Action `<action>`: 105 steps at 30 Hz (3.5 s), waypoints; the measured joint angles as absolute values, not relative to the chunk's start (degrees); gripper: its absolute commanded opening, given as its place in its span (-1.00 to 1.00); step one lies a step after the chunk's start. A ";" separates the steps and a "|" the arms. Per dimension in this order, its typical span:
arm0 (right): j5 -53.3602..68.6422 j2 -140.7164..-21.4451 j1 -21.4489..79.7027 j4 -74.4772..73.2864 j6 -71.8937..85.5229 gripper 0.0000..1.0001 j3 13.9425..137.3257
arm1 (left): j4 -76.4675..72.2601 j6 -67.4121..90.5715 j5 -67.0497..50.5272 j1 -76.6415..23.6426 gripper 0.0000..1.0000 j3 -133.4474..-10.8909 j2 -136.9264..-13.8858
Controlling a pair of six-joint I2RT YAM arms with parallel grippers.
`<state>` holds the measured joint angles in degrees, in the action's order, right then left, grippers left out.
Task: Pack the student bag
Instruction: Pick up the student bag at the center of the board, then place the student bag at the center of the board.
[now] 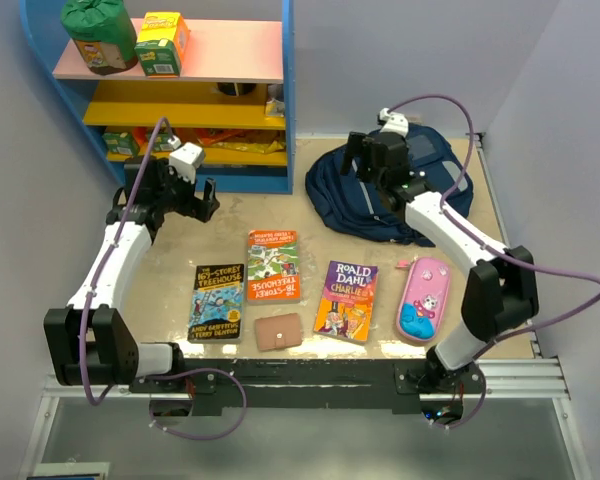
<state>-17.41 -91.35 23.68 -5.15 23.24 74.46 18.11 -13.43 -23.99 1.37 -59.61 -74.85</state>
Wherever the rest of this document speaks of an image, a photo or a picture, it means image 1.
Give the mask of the navy blue backpack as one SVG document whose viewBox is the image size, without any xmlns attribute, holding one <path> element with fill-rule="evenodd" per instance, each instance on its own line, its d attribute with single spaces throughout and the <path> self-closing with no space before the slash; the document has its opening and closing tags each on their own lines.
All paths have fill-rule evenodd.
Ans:
<svg viewBox="0 0 600 480">
<path fill-rule="evenodd" d="M 416 170 L 426 174 L 435 190 L 449 189 L 462 168 L 450 143 L 435 129 L 422 125 L 410 126 L 406 140 L 408 159 Z M 323 154 L 306 173 L 306 192 L 325 226 L 375 242 L 432 247 L 429 239 L 384 207 L 372 184 L 357 178 L 357 158 L 348 174 L 341 173 L 346 152 L 342 145 Z"/>
</svg>

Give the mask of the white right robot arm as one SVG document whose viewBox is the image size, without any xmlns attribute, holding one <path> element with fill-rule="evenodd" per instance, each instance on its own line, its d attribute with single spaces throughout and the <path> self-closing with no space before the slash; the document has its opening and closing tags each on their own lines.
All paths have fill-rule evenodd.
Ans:
<svg viewBox="0 0 600 480">
<path fill-rule="evenodd" d="M 350 133 L 341 166 L 372 183 L 387 210 L 431 240 L 466 279 L 460 324 L 426 354 L 424 384 L 449 392 L 468 365 L 504 333 L 518 333 L 539 311 L 533 257 L 509 248 L 459 215 L 411 166 L 403 134 Z"/>
</svg>

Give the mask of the brown leather wallet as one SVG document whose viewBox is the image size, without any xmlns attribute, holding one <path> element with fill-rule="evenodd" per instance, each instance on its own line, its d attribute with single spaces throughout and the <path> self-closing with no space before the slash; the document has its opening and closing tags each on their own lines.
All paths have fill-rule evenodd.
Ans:
<svg viewBox="0 0 600 480">
<path fill-rule="evenodd" d="M 296 347 L 303 342 L 303 327 L 297 313 L 262 317 L 254 322 L 259 351 L 274 351 Z"/>
</svg>

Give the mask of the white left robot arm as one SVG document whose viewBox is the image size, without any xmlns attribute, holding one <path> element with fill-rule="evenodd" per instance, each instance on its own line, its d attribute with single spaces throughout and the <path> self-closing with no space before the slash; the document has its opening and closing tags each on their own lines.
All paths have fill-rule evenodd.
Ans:
<svg viewBox="0 0 600 480">
<path fill-rule="evenodd" d="M 105 219 L 103 243 L 82 285 L 66 306 L 43 321 L 57 381 L 64 386 L 126 385 L 151 376 L 165 392 L 180 390 L 187 368 L 169 342 L 139 343 L 121 309 L 135 271 L 165 217 L 176 213 L 207 222 L 219 207 L 215 182 L 197 196 L 201 153 L 178 150 L 167 158 L 134 157 L 124 164 L 125 185 Z"/>
</svg>

